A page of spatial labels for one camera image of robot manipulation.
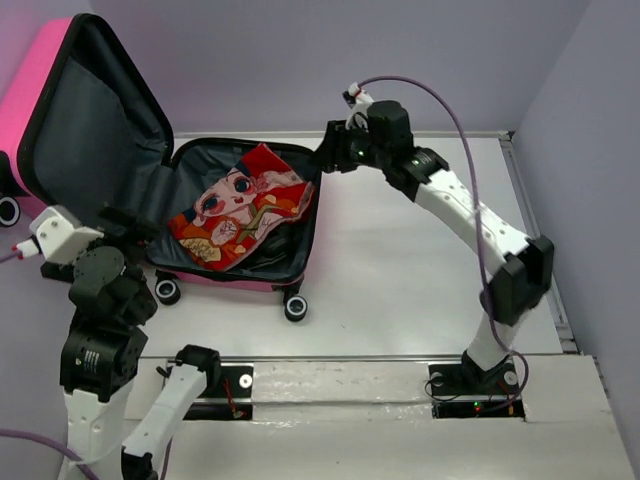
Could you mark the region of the pink hard-shell suitcase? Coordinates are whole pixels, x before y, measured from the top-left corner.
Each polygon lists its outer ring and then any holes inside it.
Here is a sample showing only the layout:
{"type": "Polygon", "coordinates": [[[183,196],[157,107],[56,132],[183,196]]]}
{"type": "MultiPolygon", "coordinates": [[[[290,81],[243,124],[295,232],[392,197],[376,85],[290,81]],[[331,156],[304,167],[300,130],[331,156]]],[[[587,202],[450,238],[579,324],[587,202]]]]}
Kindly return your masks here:
{"type": "MultiPolygon", "coordinates": [[[[94,14],[47,22],[37,33],[1,101],[1,222],[63,206],[104,232],[105,203],[153,220],[158,235],[140,262],[156,274],[164,305],[180,300],[182,282],[278,291],[285,317],[301,321],[309,306],[300,288],[311,248],[321,184],[312,153],[298,145],[197,138],[176,146],[169,120],[110,25],[94,14]],[[294,226],[286,260],[249,271],[196,264],[168,222],[192,207],[240,158],[266,144],[315,186],[294,226]]],[[[73,267],[44,262],[42,274],[70,282],[73,267]]]]}

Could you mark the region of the red cartoon girl cloth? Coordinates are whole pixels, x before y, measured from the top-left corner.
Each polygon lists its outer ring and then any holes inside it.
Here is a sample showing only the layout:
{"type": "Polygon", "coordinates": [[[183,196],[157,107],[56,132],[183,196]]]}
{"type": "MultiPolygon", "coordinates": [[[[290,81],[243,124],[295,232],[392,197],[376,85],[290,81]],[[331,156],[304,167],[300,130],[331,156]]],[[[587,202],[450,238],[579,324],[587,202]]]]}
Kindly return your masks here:
{"type": "Polygon", "coordinates": [[[244,154],[169,230],[201,267],[227,271],[250,256],[274,229],[299,221],[315,186],[266,144],[244,154]]]}

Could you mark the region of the black headphones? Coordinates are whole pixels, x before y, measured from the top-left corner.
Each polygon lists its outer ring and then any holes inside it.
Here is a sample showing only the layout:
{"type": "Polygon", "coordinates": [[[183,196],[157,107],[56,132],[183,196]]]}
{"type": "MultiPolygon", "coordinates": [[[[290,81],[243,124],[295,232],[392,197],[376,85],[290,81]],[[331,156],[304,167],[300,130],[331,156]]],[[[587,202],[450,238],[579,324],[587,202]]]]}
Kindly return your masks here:
{"type": "Polygon", "coordinates": [[[239,263],[238,268],[255,271],[286,260],[295,248],[295,240],[294,226],[280,225],[266,236],[254,252],[239,263]]]}

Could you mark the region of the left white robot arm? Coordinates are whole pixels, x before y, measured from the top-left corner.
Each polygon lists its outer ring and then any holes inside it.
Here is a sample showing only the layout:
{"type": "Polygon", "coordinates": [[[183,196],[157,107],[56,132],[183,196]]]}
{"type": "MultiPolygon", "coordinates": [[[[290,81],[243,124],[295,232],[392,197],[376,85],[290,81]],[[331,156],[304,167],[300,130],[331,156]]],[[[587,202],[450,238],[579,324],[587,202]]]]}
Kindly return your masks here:
{"type": "Polygon", "coordinates": [[[148,340],[141,328],[158,308],[139,262],[159,227],[111,205],[104,205],[99,217],[116,229],[91,241],[73,267],[69,298],[75,312],[60,362],[70,454],[59,476],[163,479],[172,439],[189,408],[220,386],[220,354],[183,347],[148,413],[130,434],[124,432],[126,405],[148,340]]]}

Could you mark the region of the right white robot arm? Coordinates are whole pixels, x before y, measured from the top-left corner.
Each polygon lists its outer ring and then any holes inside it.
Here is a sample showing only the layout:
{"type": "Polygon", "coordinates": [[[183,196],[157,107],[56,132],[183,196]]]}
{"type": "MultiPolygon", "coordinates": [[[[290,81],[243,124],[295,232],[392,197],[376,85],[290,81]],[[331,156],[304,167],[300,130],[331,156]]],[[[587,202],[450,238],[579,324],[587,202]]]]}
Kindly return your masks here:
{"type": "Polygon", "coordinates": [[[435,150],[418,147],[407,110],[397,101],[348,97],[344,120],[328,122],[313,161],[325,173],[358,167],[382,172],[386,182],[428,211],[478,258],[483,316],[460,362],[460,379],[482,392],[512,355],[522,323],[550,290],[555,247],[544,235],[512,227],[465,187],[435,150]]]}

